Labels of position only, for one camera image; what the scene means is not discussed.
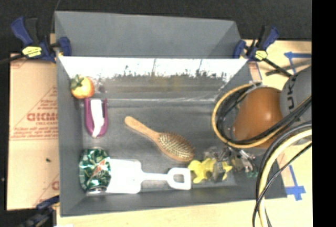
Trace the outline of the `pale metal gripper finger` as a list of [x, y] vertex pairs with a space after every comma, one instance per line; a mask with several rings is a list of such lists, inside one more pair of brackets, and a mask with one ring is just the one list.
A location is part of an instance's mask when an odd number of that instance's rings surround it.
[[213, 172], [211, 176], [211, 180], [214, 183], [222, 182], [226, 179], [227, 171], [226, 171], [227, 163], [225, 161], [216, 161], [213, 165]]
[[227, 160], [228, 150], [225, 147], [210, 147], [203, 152], [203, 159]]

